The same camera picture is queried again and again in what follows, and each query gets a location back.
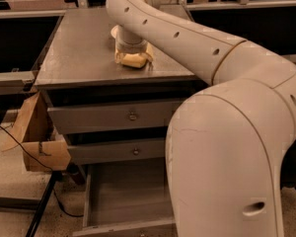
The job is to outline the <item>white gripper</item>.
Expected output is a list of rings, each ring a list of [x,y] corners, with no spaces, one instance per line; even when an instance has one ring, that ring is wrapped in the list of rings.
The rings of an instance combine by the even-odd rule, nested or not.
[[[154,60],[153,47],[150,43],[147,43],[145,39],[127,30],[125,27],[118,26],[115,37],[115,51],[114,62],[121,64],[122,54],[129,53],[142,53],[145,52],[146,59],[149,62]]]

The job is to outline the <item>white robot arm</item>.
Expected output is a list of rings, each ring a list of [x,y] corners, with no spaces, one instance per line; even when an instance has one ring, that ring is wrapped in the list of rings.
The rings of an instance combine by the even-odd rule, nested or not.
[[[284,237],[280,172],[296,140],[296,65],[246,39],[107,0],[116,47],[146,40],[207,83],[173,115],[166,166],[179,237]]]

